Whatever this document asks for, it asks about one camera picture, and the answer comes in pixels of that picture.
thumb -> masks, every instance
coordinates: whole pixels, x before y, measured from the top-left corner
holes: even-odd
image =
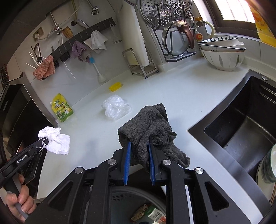
[[[7,194],[5,200],[7,202],[7,205],[9,207],[10,211],[12,212],[12,214],[17,219],[19,219],[22,222],[24,222],[25,221],[24,217],[20,214],[20,212],[15,207],[15,204],[18,203],[18,198],[17,198],[16,194]]]

kitchen counter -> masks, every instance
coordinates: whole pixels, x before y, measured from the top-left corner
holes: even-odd
[[[262,215],[246,192],[187,132],[235,88],[249,69],[254,70],[242,64],[235,71],[220,71],[204,58],[196,58],[148,79],[127,71],[103,84],[77,102],[73,106],[74,114],[59,125],[61,133],[70,135],[70,152],[67,156],[47,152],[37,198],[46,197],[75,167],[89,169],[111,158],[115,150],[122,148],[118,141],[118,128],[144,106],[163,103],[172,130],[177,133],[174,143],[191,159],[188,168],[202,167],[251,223],[258,223]],[[121,82],[123,86],[112,93],[108,87],[115,82]],[[103,101],[114,94],[132,107],[129,114],[117,121],[106,117],[101,107]]]

white bowl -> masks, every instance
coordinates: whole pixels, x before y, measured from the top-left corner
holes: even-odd
[[[219,51],[219,52],[243,52],[246,50],[246,48],[243,46],[244,43],[240,42],[241,45],[236,45],[232,47],[223,47],[223,46],[213,46],[208,44],[201,44],[198,43],[200,48],[202,50],[208,50],[208,51]]]
[[[245,57],[244,52],[215,52],[201,50],[205,59],[217,69],[223,71],[233,71],[239,67]]]
[[[225,37],[216,37],[200,42],[201,44],[231,47],[238,45],[238,37],[235,36],[225,36]]]

metal screw cap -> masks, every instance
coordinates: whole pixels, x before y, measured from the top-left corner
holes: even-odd
[[[263,80],[265,80],[265,81],[267,81],[268,80],[268,78],[266,78],[265,76],[261,76],[261,78],[263,79]]]
[[[98,13],[99,13],[99,8],[97,6],[94,6],[93,9],[92,9],[91,14],[92,15],[97,15]]]
[[[165,159],[165,160],[163,160],[163,164],[164,165],[171,165],[171,161],[170,160],[168,160],[168,159]]]
[[[83,172],[83,168],[82,167],[77,167],[75,169],[75,173],[77,173],[77,174],[81,174],[82,172]]]
[[[107,163],[108,163],[109,165],[114,165],[114,164],[116,163],[116,160],[115,160],[115,159],[109,159],[109,160],[107,161]]]
[[[196,171],[196,173],[198,173],[198,174],[203,174],[203,169],[202,168],[200,168],[200,167],[197,167],[196,169],[195,169],[195,171]]]

purple cloth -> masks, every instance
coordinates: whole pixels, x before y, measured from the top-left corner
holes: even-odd
[[[75,41],[72,46],[72,56],[73,58],[80,57],[83,50],[87,49],[81,42]]]
[[[92,52],[92,49],[83,43],[79,41],[75,41],[75,43],[72,46],[72,56],[73,58],[78,57],[78,59],[82,62],[88,62],[89,60],[89,54]]]

